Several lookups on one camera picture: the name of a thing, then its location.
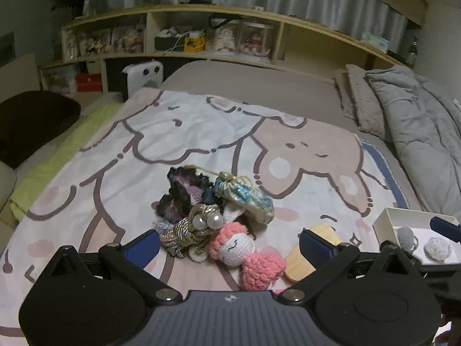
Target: red box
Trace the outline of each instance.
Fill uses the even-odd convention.
[[[77,74],[75,81],[77,92],[102,92],[101,74]]]

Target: cartoon print blanket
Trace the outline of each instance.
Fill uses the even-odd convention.
[[[151,227],[171,166],[245,175],[273,197],[273,222],[250,225],[258,251],[286,257],[298,233],[319,223],[363,251],[377,251],[371,225],[395,204],[396,184],[390,186],[364,146],[344,129],[266,107],[141,89],[58,173],[4,251],[0,344],[26,344],[18,310],[59,246],[94,252]],[[163,248],[146,270],[183,295],[239,289],[238,269],[174,259]],[[274,288],[289,284],[280,279]]]

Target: blue stripe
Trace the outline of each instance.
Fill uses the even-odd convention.
[[[386,179],[392,194],[394,194],[398,208],[410,209],[408,201],[400,189],[400,186],[397,184],[394,175],[390,171],[389,164],[384,158],[384,155],[373,144],[367,142],[366,140],[360,139],[360,142],[362,143],[363,148],[365,148],[367,152],[373,157],[377,167]]]

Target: green bottle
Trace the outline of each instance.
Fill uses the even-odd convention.
[[[408,49],[407,54],[407,64],[414,65],[414,61],[418,56],[418,38],[415,36],[413,39],[413,43],[411,43],[410,48]]]

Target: green sheet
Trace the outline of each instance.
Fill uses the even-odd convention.
[[[62,142],[56,153],[27,173],[26,178],[13,191],[8,203],[18,220],[34,204],[61,168],[77,151],[121,108],[123,103],[107,103],[96,107],[80,125]]]

